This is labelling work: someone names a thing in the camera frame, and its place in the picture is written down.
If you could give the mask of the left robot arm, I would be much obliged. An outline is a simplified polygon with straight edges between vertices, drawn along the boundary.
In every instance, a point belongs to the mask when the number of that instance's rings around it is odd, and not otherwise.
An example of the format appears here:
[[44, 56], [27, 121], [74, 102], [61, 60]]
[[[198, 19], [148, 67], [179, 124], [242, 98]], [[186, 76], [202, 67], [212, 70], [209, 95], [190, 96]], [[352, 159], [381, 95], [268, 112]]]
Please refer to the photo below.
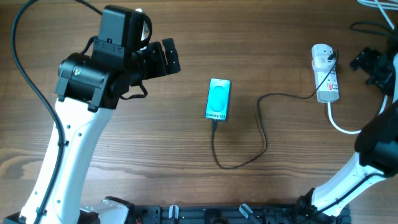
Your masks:
[[81, 194], [98, 140], [118, 102], [144, 80], [178, 73], [172, 39], [152, 42], [152, 22], [141, 9], [108, 5], [98, 35], [85, 51], [58, 68], [57, 100], [49, 106], [52, 135], [34, 189], [5, 223], [132, 223], [135, 206], [116, 197], [81, 206]]

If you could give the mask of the Galaxy S25 smartphone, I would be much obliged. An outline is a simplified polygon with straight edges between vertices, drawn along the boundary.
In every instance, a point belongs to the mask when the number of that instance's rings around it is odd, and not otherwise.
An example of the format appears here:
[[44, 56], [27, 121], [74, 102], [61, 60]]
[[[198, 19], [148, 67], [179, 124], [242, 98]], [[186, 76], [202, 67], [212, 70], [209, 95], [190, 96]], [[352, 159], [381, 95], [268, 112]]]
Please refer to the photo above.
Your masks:
[[226, 121], [228, 116], [231, 81], [212, 78], [206, 101], [205, 118]]

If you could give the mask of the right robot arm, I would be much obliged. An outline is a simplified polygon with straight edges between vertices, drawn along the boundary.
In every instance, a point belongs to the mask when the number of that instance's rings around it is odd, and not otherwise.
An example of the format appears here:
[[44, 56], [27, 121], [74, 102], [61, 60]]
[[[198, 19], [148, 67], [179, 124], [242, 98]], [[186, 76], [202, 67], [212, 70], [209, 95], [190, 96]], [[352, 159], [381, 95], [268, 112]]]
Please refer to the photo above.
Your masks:
[[367, 71], [372, 83], [392, 95], [392, 104], [359, 132], [351, 159], [328, 182], [297, 200], [294, 223], [341, 223], [350, 201], [397, 175], [397, 37], [388, 39], [383, 54], [365, 49], [351, 66]]

